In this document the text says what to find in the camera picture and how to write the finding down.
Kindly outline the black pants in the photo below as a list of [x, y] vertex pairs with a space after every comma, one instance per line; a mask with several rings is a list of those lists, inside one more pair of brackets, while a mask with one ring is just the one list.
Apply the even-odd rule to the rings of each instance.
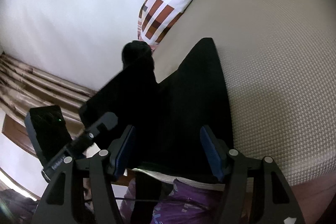
[[[133, 126], [127, 167], [136, 168], [140, 197], [166, 198], [175, 179], [214, 183], [201, 142], [201, 128], [233, 147], [230, 103], [217, 48], [212, 38], [200, 39], [178, 69], [158, 82], [151, 49], [133, 41], [122, 50], [123, 69], [79, 110], [85, 127], [105, 113], [117, 116], [112, 133], [100, 136], [106, 149]], [[152, 214], [135, 210], [131, 223], [151, 223]]]

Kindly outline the purple printed cloth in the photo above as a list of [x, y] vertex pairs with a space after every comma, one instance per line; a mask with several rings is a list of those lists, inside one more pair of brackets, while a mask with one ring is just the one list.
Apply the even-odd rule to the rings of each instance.
[[136, 179], [132, 179], [125, 196], [120, 198], [119, 208], [124, 223], [131, 223], [135, 210], [151, 216], [151, 223], [212, 223], [221, 192], [196, 188], [175, 179], [171, 193], [163, 199], [158, 197], [140, 197], [135, 188]]

